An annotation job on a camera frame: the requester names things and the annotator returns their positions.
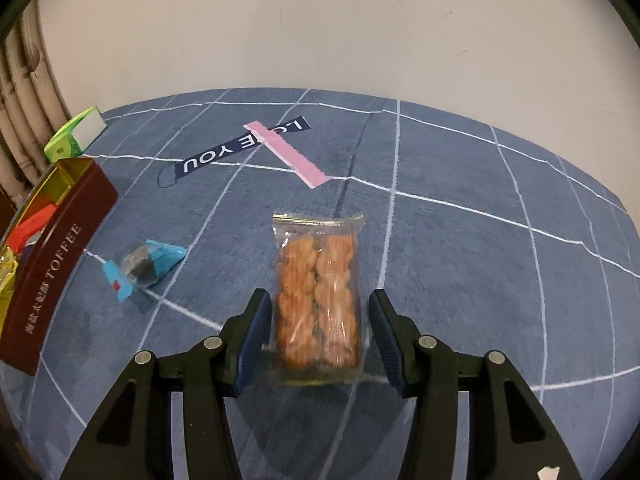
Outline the blue candy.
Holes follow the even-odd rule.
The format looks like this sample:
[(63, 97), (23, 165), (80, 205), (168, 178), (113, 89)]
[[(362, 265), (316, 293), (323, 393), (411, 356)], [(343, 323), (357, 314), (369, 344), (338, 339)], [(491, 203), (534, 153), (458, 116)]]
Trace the blue candy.
[(119, 302), (137, 290), (162, 280), (186, 258), (186, 248), (148, 238), (134, 244), (102, 264), (102, 271)]

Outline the clear pack orange biscuits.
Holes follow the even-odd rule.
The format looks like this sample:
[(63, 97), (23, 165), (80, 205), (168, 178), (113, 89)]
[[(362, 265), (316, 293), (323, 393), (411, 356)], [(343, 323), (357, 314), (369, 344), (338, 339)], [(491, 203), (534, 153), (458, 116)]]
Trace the clear pack orange biscuits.
[(280, 377), (292, 385), (348, 382), (361, 360), (358, 235), (362, 214), (275, 214), (278, 294), (274, 339)]

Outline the red snack packet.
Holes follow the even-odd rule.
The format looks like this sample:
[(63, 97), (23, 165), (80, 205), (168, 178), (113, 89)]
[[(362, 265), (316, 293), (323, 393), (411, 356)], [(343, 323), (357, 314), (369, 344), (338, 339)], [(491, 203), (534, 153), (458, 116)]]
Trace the red snack packet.
[(27, 242), (47, 226), (55, 211), (55, 204), (49, 204), (26, 220), (23, 220), (9, 232), (9, 236), (6, 239), (6, 246), (8, 246), (14, 254), (21, 254)]

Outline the yellow snack bag silver seam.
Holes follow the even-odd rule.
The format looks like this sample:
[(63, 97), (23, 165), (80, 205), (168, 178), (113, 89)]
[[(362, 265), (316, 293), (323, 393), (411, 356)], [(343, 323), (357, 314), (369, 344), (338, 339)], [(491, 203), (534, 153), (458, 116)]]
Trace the yellow snack bag silver seam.
[(6, 247), (0, 260), (0, 306), (5, 311), (14, 294), (18, 262), (12, 249)]

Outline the blue checked tablecloth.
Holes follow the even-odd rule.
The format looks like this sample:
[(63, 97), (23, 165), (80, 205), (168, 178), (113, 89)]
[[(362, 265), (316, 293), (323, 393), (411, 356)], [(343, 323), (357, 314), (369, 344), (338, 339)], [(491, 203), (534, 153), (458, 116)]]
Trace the blue checked tablecloth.
[[(67, 284), (36, 376), (1, 371), (36, 466), (58, 478), (139, 349), (190, 349), (275, 289), (277, 212), (362, 214), (359, 289), (424, 333), (502, 351), (586, 479), (639, 420), (639, 221), (603, 184), (475, 120), (374, 96), (208, 90), (104, 115), (89, 154), (119, 200)], [(150, 238), (186, 248), (119, 302), (102, 264)]]

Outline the red gold toffee tin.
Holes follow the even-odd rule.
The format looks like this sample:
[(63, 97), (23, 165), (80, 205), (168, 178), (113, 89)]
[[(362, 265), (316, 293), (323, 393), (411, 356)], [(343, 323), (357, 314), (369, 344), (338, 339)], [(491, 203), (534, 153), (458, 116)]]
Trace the red gold toffee tin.
[(17, 211), (9, 232), (41, 208), (55, 204), (47, 226), (34, 235), (18, 262), (14, 294), (1, 310), (1, 361), (35, 374), (58, 300), (80, 255), (115, 205), (118, 193), (93, 159), (66, 158), (40, 178)]

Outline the green tissue pack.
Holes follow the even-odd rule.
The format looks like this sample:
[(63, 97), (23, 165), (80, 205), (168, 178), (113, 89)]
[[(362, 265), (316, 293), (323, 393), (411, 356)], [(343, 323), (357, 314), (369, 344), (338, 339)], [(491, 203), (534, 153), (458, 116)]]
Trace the green tissue pack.
[(87, 108), (58, 129), (44, 147), (44, 154), (51, 164), (81, 156), (105, 128), (100, 110), (96, 106)]

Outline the beige patterned curtain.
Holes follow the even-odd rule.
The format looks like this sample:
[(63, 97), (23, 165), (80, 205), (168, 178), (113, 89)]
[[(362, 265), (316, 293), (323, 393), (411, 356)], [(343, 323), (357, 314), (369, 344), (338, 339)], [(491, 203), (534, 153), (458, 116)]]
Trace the beige patterned curtain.
[(44, 147), (69, 119), (32, 0), (1, 41), (1, 193), (13, 207), (47, 171)]

